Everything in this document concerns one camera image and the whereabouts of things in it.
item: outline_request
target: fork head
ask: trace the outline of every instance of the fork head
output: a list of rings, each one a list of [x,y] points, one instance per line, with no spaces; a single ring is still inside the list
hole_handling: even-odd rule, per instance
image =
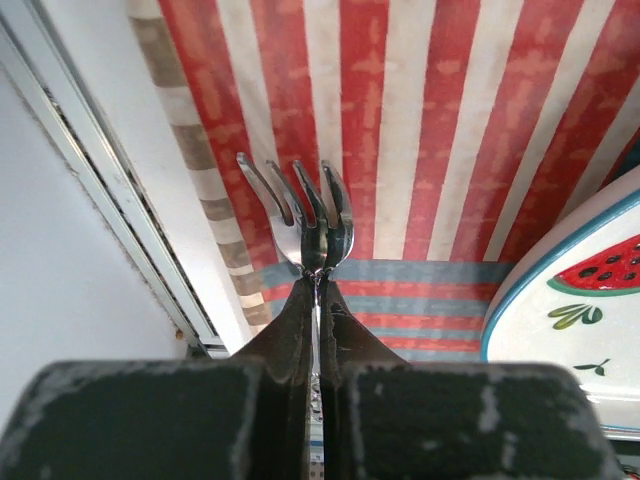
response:
[[[303,274],[323,275],[349,255],[354,242],[353,215],[347,190],[333,166],[322,162],[337,213],[337,218],[330,220],[320,193],[300,161],[296,160],[293,167],[313,218],[307,216],[300,198],[275,162],[267,161],[267,167],[276,190],[247,155],[239,153],[237,160],[267,212],[276,246]]]

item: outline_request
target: red stripe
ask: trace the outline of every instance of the red stripe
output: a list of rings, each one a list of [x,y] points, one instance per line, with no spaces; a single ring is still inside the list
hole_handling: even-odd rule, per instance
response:
[[[369,328],[429,328],[436,330],[481,331],[482,317],[421,317],[418,315],[396,315],[387,313],[357,313],[356,318]]]
[[[478,352],[479,340],[456,340],[452,338],[395,338],[380,337],[389,348],[406,350],[438,350],[456,352]]]
[[[249,138],[215,2],[161,0],[200,118],[256,269],[278,261],[269,223],[236,163]]]
[[[513,261],[552,226],[640,72],[640,8],[618,0],[500,255]]]
[[[409,282],[339,281],[343,295],[373,297],[451,298],[490,301],[498,290],[496,283],[448,284]],[[289,296],[291,285],[279,285],[262,293],[265,302]]]
[[[376,176],[388,2],[340,2],[343,175],[358,240],[352,258],[373,258]]]
[[[582,0],[524,4],[478,151],[451,260],[484,257],[581,6]]]
[[[478,0],[436,4],[404,260],[427,258],[479,9]]]
[[[300,159],[320,183],[302,0],[251,0],[251,8],[280,168],[306,202],[293,161]]]
[[[629,143],[627,143],[625,147],[622,149],[622,153],[620,153],[620,155],[616,160],[616,163],[613,164],[613,167],[611,167],[611,170],[609,171],[605,179],[602,181],[602,185],[600,185],[600,188],[606,187],[607,185],[609,185],[609,183],[613,181],[614,177],[618,173],[618,170],[620,169],[625,159],[627,158],[627,155],[629,155],[629,152],[631,151],[633,146],[636,144],[636,142],[639,140],[640,140],[640,129],[633,134],[633,137],[631,138],[631,140],[629,140]]]

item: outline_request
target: red and white striped fabric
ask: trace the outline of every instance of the red and white striped fabric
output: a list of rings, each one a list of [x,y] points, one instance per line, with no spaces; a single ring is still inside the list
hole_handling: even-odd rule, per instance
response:
[[[356,259],[518,260],[640,126],[637,0],[161,0],[253,266],[235,164],[343,172]]]

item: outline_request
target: watermelon rind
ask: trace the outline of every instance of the watermelon rind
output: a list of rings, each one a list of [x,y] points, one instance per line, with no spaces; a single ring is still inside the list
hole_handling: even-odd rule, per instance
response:
[[[584,288],[576,288],[571,285],[567,285],[561,279],[552,278],[547,281],[547,285],[551,288],[558,290],[562,293],[568,293],[570,295],[578,295],[581,297],[617,297],[619,295],[630,295],[632,293],[640,292],[640,287],[633,288],[612,288],[608,290],[588,290]]]

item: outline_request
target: watermelon illustration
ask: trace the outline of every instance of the watermelon illustration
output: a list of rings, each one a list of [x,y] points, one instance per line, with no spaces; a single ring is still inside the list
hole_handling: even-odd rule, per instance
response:
[[[567,268],[547,284],[560,292],[583,297],[640,292],[640,235]]]

